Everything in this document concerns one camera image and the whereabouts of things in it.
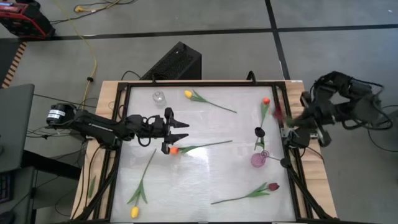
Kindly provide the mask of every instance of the concrete floor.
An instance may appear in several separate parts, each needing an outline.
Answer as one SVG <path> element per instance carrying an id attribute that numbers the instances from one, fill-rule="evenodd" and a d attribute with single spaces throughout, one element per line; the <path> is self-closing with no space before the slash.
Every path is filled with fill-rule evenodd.
<path id="1" fill-rule="evenodd" d="M 51 0 L 39 2 L 50 20 L 64 18 Z M 72 12 L 75 4 L 96 1 L 61 2 L 71 16 L 75 16 Z M 280 28 L 398 24 L 395 0 L 272 0 L 271 3 Z M 266 5 L 261 0 L 141 0 L 114 6 L 75 23 L 81 34 L 86 35 L 271 27 Z M 58 35 L 75 35 L 67 22 L 55 28 Z M 386 86 L 381 95 L 383 105 L 398 105 L 395 92 L 398 29 L 279 35 L 291 79 L 303 80 L 307 89 L 319 76 L 337 70 L 358 79 L 382 83 Z M 6 37 L 12 35 L 0 27 L 0 38 Z M 98 97 L 102 81 L 119 80 L 126 70 L 146 73 L 178 41 L 202 53 L 203 79 L 245 79 L 250 70 L 257 79 L 284 78 L 270 32 L 97 39 L 90 41 L 98 58 L 98 72 L 89 97 Z M 91 55 L 80 40 L 29 42 L 12 85 L 33 83 L 38 94 L 80 102 L 92 66 Z M 54 103 L 56 101 L 35 97 L 29 127 L 43 126 L 49 106 Z M 346 131 L 336 125 L 327 130 L 333 141 L 322 149 L 322 154 L 338 216 L 357 222 L 396 223 L 398 153 L 373 146 L 363 129 Z M 383 147 L 397 150 L 396 134 L 386 131 L 373 136 Z M 27 150 L 49 157 L 73 152 L 79 147 L 80 142 L 73 138 L 29 139 L 26 143 Z M 49 178 L 39 175 L 38 182 Z M 43 189 L 42 195 L 51 193 L 55 194 L 52 198 L 58 199 L 75 185 L 68 180 L 56 180 L 48 189 Z M 71 198 L 73 193 L 62 200 L 59 210 L 70 213 Z M 50 202 L 54 203 L 41 199 L 43 206 Z M 37 223 L 67 219 L 55 214 L 53 207 L 41 210 Z"/>

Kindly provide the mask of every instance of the black box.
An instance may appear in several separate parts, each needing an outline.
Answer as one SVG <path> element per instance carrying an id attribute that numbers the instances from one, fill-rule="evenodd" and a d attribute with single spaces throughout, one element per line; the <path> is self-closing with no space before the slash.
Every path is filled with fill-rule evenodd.
<path id="1" fill-rule="evenodd" d="M 201 53 L 178 42 L 141 80 L 201 80 Z"/>

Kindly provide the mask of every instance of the yellow cable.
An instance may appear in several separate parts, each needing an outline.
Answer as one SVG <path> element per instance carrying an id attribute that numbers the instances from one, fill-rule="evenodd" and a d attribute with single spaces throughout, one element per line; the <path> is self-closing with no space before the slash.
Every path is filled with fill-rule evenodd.
<path id="1" fill-rule="evenodd" d="M 90 49 L 90 54 L 93 56 L 94 58 L 94 68 L 93 71 L 90 75 L 91 78 L 93 78 L 95 76 L 95 73 L 97 71 L 97 58 L 95 57 L 95 52 L 93 50 L 93 48 L 91 47 L 90 43 L 82 36 L 79 34 L 79 32 L 77 31 L 77 28 L 75 26 L 75 23 L 73 23 L 73 21 L 70 19 L 70 16 L 68 15 L 68 13 L 63 9 L 63 7 L 61 6 L 61 4 L 58 2 L 58 0 L 54 0 L 54 3 L 57 5 L 57 7 L 62 11 L 63 15 L 69 20 L 70 24 L 72 25 L 73 29 L 75 30 L 76 34 L 85 41 L 86 45 L 88 46 L 88 48 Z M 87 93 L 88 93 L 88 87 L 90 85 L 90 81 L 87 81 L 87 85 L 86 85 L 86 90 L 85 90 L 85 94 L 83 96 L 83 102 L 82 104 L 82 108 L 85 109 L 85 100 L 87 98 Z"/>
<path id="2" fill-rule="evenodd" d="M 97 8 L 97 9 L 84 9 L 82 6 L 77 5 L 75 7 L 75 12 L 91 12 L 91 11 L 97 11 L 97 10 L 102 10 L 102 9 L 107 9 L 110 8 L 112 6 L 114 6 L 115 4 L 119 3 L 120 0 L 116 0 L 114 3 L 107 5 L 105 7 L 102 8 Z"/>

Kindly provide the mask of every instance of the wooden table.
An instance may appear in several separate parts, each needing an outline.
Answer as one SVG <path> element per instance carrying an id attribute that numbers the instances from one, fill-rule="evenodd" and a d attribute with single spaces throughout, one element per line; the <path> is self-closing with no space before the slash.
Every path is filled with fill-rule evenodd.
<path id="1" fill-rule="evenodd" d="M 280 81 L 280 80 L 264 80 L 264 82 L 274 82 L 274 81 Z M 183 80 L 173 80 L 173 81 L 160 81 L 160 82 L 184 82 Z M 189 82 L 206 82 L 204 80 L 197 80 L 197 81 L 192 81 L 190 80 Z M 209 82 L 251 82 L 251 81 L 242 81 L 242 80 L 211 80 Z M 99 100 L 96 108 L 96 114 L 103 116 L 105 118 L 111 119 L 112 117 L 112 108 L 113 108 L 113 103 L 116 98 L 116 90 L 118 87 L 119 81 L 105 81 L 102 84 L 101 88 L 101 93 L 99 94 Z M 290 104 L 290 110 L 292 112 L 292 116 L 296 117 L 298 116 L 302 111 L 303 107 L 300 104 L 300 95 L 301 92 L 304 91 L 304 85 L 302 81 L 285 81 L 286 83 L 286 89 L 287 89 L 287 95 L 289 99 L 289 104 Z M 95 158 L 93 158 L 93 154 L 98 148 L 98 143 L 96 141 L 90 141 L 87 146 L 87 152 L 86 152 L 86 157 L 85 157 L 85 166 L 82 172 L 84 172 L 84 181 L 83 181 L 83 175 L 80 176 L 79 180 L 79 185 L 78 189 L 76 192 L 75 196 L 75 203 L 73 204 L 73 213 L 75 212 L 79 200 L 80 200 L 80 195 L 81 195 L 81 190 L 83 189 L 83 195 L 81 198 L 80 205 L 77 208 L 76 215 L 77 217 L 82 211 L 84 204 L 86 202 L 86 191 L 88 187 L 88 183 L 90 182 L 88 180 L 88 164 L 90 164 L 90 161 L 93 159 L 92 165 L 91 165 L 91 180 L 93 177 L 96 177 L 95 180 L 95 186 L 94 186 L 94 191 L 93 195 L 95 195 L 97 189 L 98 189 L 98 183 L 100 181 L 100 174 L 101 170 L 103 167 L 103 160 L 104 160 L 104 154 L 105 150 L 100 149 L 96 155 Z M 320 153 L 320 147 L 316 141 L 311 141 L 310 147 L 315 149 Z M 314 196 L 314 198 L 317 200 L 317 202 L 321 205 L 321 207 L 331 216 L 336 217 L 336 211 L 335 211 L 335 206 L 333 203 L 333 199 L 331 197 L 331 192 L 329 188 L 329 183 L 328 183 L 328 177 L 326 176 L 326 171 L 325 171 L 325 166 L 323 165 L 322 160 L 319 158 L 318 155 L 316 155 L 314 152 L 307 150 L 305 155 L 302 157 L 302 164 L 303 164 L 303 169 L 304 169 L 304 174 L 305 174 L 305 179 L 307 181 L 307 188 L 311 192 L 311 194 Z M 105 213 L 106 213 L 106 205 L 108 203 L 108 194 L 109 194 L 109 189 L 104 193 L 102 203 L 101 203 L 101 210 L 99 212 L 99 218 L 104 218 Z M 303 197 L 299 189 L 297 189 L 297 195 L 298 195 L 298 203 L 300 207 L 300 213 L 302 217 L 305 217 L 305 206 L 303 202 Z"/>

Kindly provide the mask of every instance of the red generator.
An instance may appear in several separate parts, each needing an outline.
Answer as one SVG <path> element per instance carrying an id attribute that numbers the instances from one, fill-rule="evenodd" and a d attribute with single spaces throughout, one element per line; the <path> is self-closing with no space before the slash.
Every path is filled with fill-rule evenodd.
<path id="1" fill-rule="evenodd" d="M 55 29 L 34 4 L 0 2 L 0 23 L 18 37 L 47 39 Z"/>

